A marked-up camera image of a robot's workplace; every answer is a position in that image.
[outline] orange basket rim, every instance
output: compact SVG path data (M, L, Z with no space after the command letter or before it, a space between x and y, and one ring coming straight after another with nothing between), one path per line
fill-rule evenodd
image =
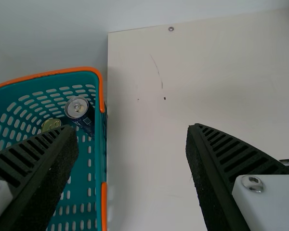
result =
M79 67L72 67L72 68L66 68L66 69L60 69L60 70L54 70L54 71L47 71L47 72L42 72L34 75L29 75L29 76L23 76L19 78L14 78L8 81L5 81L3 83L0 83L0 88L13 84L13 83L18 83L22 81L27 81L30 79L34 78L40 78L40 77L45 77L45 76L52 76L52 75L57 75L57 74L65 74L65 73L71 73L71 72L79 72L79 71L91 71L95 73L99 79L99 102L100 102L100 111L101 113L105 112L105 105L104 105L104 96L103 96L103 77L100 71L94 67L90 66L79 66Z

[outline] can lid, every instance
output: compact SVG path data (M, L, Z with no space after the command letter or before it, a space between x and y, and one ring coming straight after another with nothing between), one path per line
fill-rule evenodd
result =
M83 116L88 109L88 104L85 99L75 97L66 104L66 115L70 118L79 118Z

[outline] teal plastic basket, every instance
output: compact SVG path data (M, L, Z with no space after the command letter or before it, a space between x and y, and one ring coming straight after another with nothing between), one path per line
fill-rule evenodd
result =
M106 182L107 123L102 95L101 75L91 67L42 73L0 85L0 151L41 133L42 123L49 118L59 118L62 124L76 127L79 157L48 231L102 231L101 190ZM95 139L64 113L66 102L74 96L85 97L95 108Z

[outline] white wall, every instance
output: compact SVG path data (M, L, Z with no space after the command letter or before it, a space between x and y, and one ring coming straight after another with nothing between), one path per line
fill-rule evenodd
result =
M173 26L108 35L110 231L207 230L185 155L189 125L289 158L289 9Z
M23 74L14 59L9 57L0 49L0 83Z
M0 49L20 75L91 65L105 76L110 31L283 7L289 0L0 0Z

